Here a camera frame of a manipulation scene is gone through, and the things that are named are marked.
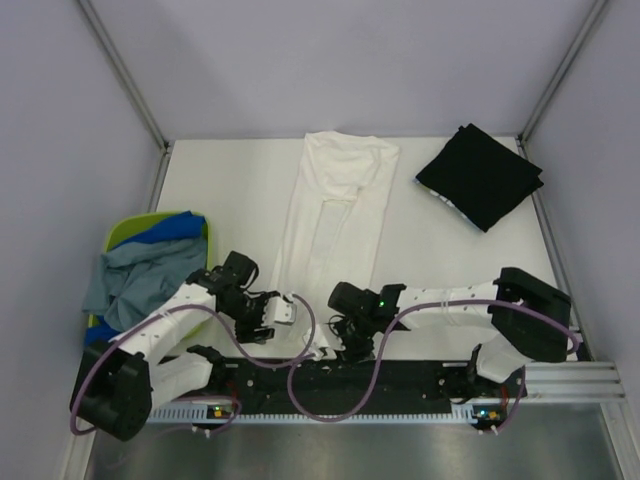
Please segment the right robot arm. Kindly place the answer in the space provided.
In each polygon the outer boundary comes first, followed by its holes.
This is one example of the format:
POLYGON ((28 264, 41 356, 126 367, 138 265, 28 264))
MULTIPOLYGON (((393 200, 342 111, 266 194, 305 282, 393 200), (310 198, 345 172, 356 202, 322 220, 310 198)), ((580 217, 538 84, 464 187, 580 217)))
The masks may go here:
POLYGON ((466 380, 487 396, 512 373, 532 362, 562 363, 579 340, 569 328, 571 299, 561 290, 517 267, 504 267, 497 279, 448 289, 387 284, 380 291, 340 282, 328 307, 335 321, 321 326, 317 346, 345 363, 373 358, 381 335, 450 328, 478 329, 491 338, 472 349, 466 380))

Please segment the white floral t shirt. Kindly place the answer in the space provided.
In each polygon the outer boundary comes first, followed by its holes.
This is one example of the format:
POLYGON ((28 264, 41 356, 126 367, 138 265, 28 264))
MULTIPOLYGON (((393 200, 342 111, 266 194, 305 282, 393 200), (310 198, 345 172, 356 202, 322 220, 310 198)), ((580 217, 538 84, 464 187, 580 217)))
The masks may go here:
POLYGON ((374 136, 305 135, 272 289, 301 295, 326 320, 339 282, 370 284, 399 158, 374 136))

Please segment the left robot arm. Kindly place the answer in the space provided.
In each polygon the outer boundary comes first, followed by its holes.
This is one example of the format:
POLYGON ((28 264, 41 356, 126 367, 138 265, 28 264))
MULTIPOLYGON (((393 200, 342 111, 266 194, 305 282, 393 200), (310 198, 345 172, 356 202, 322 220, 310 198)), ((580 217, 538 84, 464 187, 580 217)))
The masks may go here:
POLYGON ((233 321, 227 332, 238 345, 261 344, 275 325, 293 319, 292 297, 278 291, 251 293, 258 274, 249 257, 231 252, 211 270, 192 272, 178 290, 143 321, 111 340, 98 339, 83 352, 70 400, 72 431, 89 423, 121 441, 132 439, 150 414, 186 394, 229 397, 223 355, 211 346, 171 350, 213 318, 233 321))

